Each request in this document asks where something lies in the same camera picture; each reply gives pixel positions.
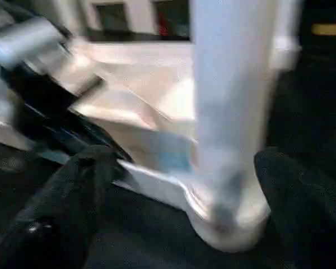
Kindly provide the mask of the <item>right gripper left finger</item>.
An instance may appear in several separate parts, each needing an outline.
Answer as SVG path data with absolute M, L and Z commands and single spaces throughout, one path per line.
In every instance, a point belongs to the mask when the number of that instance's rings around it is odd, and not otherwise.
M 82 268 L 116 165 L 116 154 L 103 145 L 72 156 L 0 237 L 0 268 Z

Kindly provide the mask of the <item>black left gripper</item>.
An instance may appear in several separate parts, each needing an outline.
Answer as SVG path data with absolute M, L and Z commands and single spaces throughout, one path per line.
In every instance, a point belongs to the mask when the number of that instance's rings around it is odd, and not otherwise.
M 71 107 L 101 86 L 92 75 L 73 94 L 49 74 L 40 75 L 26 64 L 3 70 L 4 81 L 18 96 L 13 126 L 29 140 L 46 147 L 87 147 L 101 144 L 101 128 Z

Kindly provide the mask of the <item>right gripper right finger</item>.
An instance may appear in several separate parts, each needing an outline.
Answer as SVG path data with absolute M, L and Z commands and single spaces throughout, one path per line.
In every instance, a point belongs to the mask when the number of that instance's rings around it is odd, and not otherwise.
M 297 268 L 336 268 L 336 181 L 277 151 L 254 168 L 282 243 Z

